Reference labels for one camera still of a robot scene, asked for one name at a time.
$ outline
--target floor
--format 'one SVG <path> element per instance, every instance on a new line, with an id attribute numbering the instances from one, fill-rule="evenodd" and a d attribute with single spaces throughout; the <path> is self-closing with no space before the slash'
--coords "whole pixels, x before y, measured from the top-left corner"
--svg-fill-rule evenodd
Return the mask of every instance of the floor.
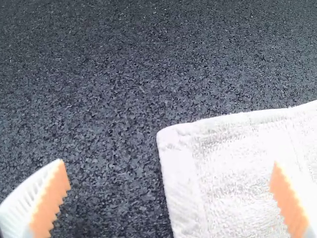
<path id="1" fill-rule="evenodd" d="M 64 159 L 53 238 L 172 238 L 165 126 L 316 99 L 311 0 L 1 0 L 0 201 Z"/>

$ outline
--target cleaning cloth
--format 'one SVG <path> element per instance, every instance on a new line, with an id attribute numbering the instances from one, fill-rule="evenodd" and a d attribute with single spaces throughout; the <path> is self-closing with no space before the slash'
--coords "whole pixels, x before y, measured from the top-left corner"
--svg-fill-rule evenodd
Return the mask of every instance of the cleaning cloth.
<path id="1" fill-rule="evenodd" d="M 157 133 L 175 238 L 287 238 L 274 161 L 317 180 L 317 101 L 172 125 Z"/>

